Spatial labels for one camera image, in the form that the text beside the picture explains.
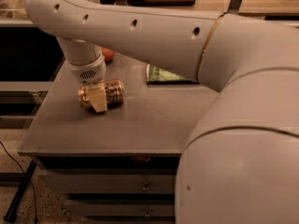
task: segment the gray tabletop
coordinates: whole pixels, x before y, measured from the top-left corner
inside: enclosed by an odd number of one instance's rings
[[[28,156],[180,154],[217,93],[198,84],[149,85],[146,64],[116,54],[106,80],[123,82],[122,105],[95,114],[81,108],[81,87],[63,65],[21,141]]]

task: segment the screw hole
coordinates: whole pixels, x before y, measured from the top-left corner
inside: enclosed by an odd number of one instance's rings
[[[136,28],[136,26],[137,26],[137,20],[133,20],[131,23],[130,29],[134,30]]]
[[[86,21],[88,20],[88,18],[89,18],[89,15],[86,14],[86,15],[83,17],[82,23],[83,23],[83,24],[86,23]]]
[[[199,27],[195,27],[192,33],[192,39],[195,39],[200,33]]]
[[[58,10],[59,10],[59,7],[60,7],[60,5],[59,4],[56,4],[55,6],[54,6],[54,12],[56,13],[56,12],[58,12]]]

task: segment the black metal leg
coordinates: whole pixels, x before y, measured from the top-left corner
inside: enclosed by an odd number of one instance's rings
[[[24,175],[24,179],[20,183],[18,191],[17,191],[14,199],[12,200],[10,207],[8,208],[7,214],[3,217],[4,221],[13,223],[16,220],[16,218],[17,218],[16,211],[18,209],[22,195],[26,191],[26,188],[30,182],[30,178],[31,178],[35,168],[36,168],[36,164],[33,161],[31,161],[27,168],[27,171]]]

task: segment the drawer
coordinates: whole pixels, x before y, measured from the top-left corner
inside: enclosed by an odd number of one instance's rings
[[[42,170],[39,177],[57,193],[148,193],[173,194],[172,171]]]
[[[171,200],[66,200],[65,206],[81,217],[173,217]]]
[[[83,217],[83,224],[176,224],[174,217]]]

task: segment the white object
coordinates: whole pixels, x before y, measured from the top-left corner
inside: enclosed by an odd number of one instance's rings
[[[26,9],[49,34],[221,92],[182,150],[177,223],[299,222],[298,30],[230,14],[86,0],[27,0]]]

